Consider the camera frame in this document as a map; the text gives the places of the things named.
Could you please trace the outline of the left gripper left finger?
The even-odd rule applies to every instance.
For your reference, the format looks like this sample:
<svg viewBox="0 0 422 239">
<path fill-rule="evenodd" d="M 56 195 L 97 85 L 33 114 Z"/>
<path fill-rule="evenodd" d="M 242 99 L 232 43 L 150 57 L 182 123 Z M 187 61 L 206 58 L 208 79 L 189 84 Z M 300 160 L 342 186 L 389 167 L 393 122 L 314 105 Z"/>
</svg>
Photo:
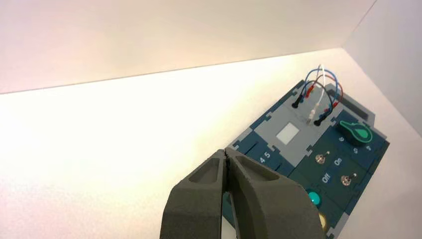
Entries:
<svg viewBox="0 0 422 239">
<path fill-rule="evenodd" d="M 165 205 L 160 238 L 219 239 L 227 157 L 217 150 L 176 184 Z"/>
</svg>

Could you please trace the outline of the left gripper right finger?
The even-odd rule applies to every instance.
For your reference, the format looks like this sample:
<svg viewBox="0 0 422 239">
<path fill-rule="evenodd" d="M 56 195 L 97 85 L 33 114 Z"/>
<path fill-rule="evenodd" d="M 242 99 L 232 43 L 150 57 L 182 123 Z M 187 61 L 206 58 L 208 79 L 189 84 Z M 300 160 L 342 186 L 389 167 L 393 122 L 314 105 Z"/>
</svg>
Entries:
<svg viewBox="0 0 422 239">
<path fill-rule="evenodd" d="M 227 192 L 238 239 L 323 239 L 316 206 L 297 182 L 226 148 Z"/>
</svg>

